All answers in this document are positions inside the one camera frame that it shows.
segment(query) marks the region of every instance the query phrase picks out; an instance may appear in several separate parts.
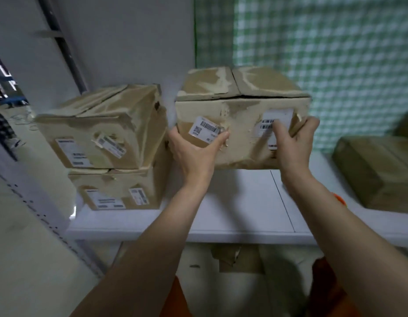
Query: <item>label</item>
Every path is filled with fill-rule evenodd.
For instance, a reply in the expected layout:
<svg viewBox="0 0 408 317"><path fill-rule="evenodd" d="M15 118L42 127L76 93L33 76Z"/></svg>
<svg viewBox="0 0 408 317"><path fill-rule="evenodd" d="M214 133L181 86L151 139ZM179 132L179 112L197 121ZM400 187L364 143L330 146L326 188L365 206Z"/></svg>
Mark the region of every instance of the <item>label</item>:
<svg viewBox="0 0 408 317"><path fill-rule="evenodd" d="M122 158L126 153L126 149L122 148L116 141L109 136L106 136L104 133L101 133L94 142L97 146L106 149L118 159Z"/></svg>
<svg viewBox="0 0 408 317"><path fill-rule="evenodd" d="M215 138L217 138L220 133L220 127L210 120L197 117L194 124L189 130L189 134L198 138L206 143L212 143Z"/></svg>
<svg viewBox="0 0 408 317"><path fill-rule="evenodd" d="M138 206L149 205L148 198L145 195L143 188L131 188L129 189L129 192Z"/></svg>
<svg viewBox="0 0 408 317"><path fill-rule="evenodd" d="M56 139L57 144L75 168L92 167L81 147L73 139Z"/></svg>
<svg viewBox="0 0 408 317"><path fill-rule="evenodd" d="M97 209L126 209L122 200L108 197L97 189L86 189L85 192L92 202L94 202Z"/></svg>
<svg viewBox="0 0 408 317"><path fill-rule="evenodd" d="M277 150L277 140L273 133L275 119L279 119L283 125L289 129L293 117L293 109L269 109L263 113L263 119L254 128L254 137L268 137L267 147L270 150Z"/></svg>

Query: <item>orange pants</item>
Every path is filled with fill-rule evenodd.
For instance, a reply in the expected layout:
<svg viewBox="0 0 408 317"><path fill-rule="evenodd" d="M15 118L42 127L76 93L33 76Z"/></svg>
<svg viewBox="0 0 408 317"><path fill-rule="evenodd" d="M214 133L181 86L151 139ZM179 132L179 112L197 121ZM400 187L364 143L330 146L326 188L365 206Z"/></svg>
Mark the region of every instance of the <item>orange pants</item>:
<svg viewBox="0 0 408 317"><path fill-rule="evenodd" d="M312 266L312 286L307 313L311 317L360 317L358 310L338 284L336 276L325 258L317 259ZM172 289L164 303L160 317L192 317L175 277Z"/></svg>

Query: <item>green checkered curtain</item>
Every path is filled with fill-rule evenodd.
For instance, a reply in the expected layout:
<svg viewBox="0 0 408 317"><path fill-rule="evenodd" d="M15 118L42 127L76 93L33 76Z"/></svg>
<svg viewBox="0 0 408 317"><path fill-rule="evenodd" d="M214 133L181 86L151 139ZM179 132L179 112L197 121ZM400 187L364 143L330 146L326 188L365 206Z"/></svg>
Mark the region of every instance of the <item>green checkered curtain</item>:
<svg viewBox="0 0 408 317"><path fill-rule="evenodd" d="M195 0L196 65L268 65L313 97L314 147L408 111L408 0Z"/></svg>

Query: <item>person's left arm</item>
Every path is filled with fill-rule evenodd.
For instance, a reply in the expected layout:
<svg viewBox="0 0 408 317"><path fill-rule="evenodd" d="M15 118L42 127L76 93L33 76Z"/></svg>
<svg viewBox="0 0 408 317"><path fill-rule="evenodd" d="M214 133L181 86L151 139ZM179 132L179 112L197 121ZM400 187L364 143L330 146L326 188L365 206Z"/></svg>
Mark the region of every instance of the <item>person's left arm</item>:
<svg viewBox="0 0 408 317"><path fill-rule="evenodd" d="M176 127L169 132L170 148L183 172L182 188L71 317L160 314L188 232L213 176L217 151L228 137L227 132L222 133L208 147L198 148L184 140Z"/></svg>

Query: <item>qr code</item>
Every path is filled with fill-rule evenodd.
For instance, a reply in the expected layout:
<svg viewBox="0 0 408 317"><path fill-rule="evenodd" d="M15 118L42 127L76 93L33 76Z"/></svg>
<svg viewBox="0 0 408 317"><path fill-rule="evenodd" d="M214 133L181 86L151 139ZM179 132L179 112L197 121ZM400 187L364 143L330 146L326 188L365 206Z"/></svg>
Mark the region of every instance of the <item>qr code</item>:
<svg viewBox="0 0 408 317"><path fill-rule="evenodd" d="M202 130L201 127L195 126L195 129L194 129L193 133L198 135L198 134L200 134L201 130Z"/></svg>

